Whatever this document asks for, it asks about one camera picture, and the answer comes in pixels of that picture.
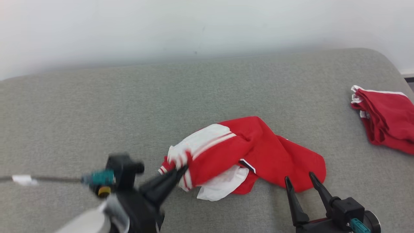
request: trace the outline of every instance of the white label tag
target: white label tag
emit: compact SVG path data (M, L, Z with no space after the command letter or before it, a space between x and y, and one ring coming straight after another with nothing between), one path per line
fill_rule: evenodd
M14 182L22 186L32 186L37 185L37 180L31 178L30 175L13 175L12 179Z

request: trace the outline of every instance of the teal connector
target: teal connector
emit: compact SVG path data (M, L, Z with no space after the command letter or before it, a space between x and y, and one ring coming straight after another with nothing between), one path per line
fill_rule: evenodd
M355 233L371 233L371 231L357 218L351 219L350 227Z
M82 176L82 183L86 185L112 185L115 184L113 170L103 170Z

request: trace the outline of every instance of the yellow ring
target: yellow ring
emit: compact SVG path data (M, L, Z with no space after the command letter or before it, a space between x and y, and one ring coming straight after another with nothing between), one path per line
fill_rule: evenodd
M111 188L108 186L102 186L99 190L98 190L98 196L100 196L101 194L110 194L111 193Z

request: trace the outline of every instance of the gray couch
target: gray couch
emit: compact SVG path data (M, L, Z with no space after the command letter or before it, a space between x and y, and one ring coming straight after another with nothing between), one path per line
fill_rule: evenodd
M170 145L218 121L257 115L326 161L325 186L377 215L383 232L414 229L414 157L371 145L351 86L414 93L382 54L368 49L47 73L1 82L0 175L78 176L111 152L156 174ZM99 201L81 185L0 184L0 232L53 232ZM217 202L176 189L163 232L293 233L286 192L263 180ZM324 207L298 194L311 219Z

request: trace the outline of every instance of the black cable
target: black cable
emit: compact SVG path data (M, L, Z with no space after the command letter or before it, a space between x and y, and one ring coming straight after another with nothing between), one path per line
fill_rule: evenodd
M81 178L69 178L69 177L32 176L32 179L38 180L38 181L59 182L59 183L80 183L81 182Z
M0 182L6 182L6 181L12 181L12 177L11 176L2 176L0 177Z
M32 179L45 182L59 182L59 183L80 183L81 178L69 177L52 177L52 176L31 176ZM0 182L13 181L11 176L0 177Z

